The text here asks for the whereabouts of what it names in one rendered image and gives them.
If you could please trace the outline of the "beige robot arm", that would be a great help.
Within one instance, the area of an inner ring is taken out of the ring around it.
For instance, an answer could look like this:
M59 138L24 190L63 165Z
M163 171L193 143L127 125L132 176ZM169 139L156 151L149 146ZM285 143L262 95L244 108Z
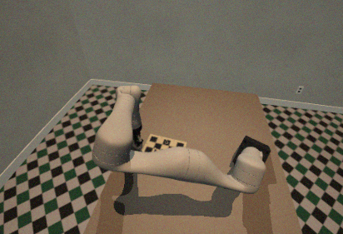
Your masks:
M246 194L258 191L266 166L262 152L255 147L241 152L231 175L222 173L205 153L191 148L170 147L155 152L131 150L132 130L142 124L139 111L141 96L138 86L116 89L117 100L112 113L95 137L92 160L97 166L113 172L165 177Z

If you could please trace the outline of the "chessboard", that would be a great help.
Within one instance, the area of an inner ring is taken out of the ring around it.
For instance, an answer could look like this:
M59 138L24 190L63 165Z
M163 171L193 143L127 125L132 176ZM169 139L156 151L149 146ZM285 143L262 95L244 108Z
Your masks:
M168 144L165 143L166 139L168 139ZM186 145L187 142L150 134L144 148L142 149L142 152L154 152L154 148L159 151L161 149L167 149L170 147L186 147Z

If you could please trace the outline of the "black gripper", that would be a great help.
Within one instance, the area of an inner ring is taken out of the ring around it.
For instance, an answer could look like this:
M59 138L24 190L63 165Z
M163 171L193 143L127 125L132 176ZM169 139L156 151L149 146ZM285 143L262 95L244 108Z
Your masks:
M142 125L139 127L139 128L137 128L137 129L133 129L132 131L133 131L133 138L134 138L134 143L140 143L140 142L143 142L143 139L141 139L141 133L140 133L140 131L141 131L141 129L142 129ZM135 139L136 138L136 139ZM138 138L138 139L137 139ZM137 147L139 147L140 146L140 144L135 144Z

